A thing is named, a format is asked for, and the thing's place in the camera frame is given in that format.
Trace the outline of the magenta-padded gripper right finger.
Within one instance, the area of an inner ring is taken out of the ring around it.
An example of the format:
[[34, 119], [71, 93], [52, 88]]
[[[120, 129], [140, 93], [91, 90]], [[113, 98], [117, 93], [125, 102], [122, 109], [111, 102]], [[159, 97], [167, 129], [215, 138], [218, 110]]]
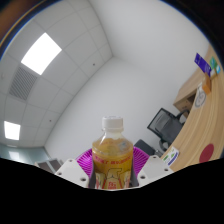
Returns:
[[148, 155], [137, 147], [133, 149], [132, 187], [146, 186], [172, 173], [157, 155]]

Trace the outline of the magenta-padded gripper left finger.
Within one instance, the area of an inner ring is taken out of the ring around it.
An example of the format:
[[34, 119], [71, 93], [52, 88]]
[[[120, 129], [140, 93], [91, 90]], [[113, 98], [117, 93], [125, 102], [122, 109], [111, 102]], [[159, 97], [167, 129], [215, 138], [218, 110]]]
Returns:
[[92, 150], [89, 149], [76, 159], [68, 159], [55, 173], [65, 180], [68, 180], [84, 188], [94, 187], [94, 168], [92, 161]]

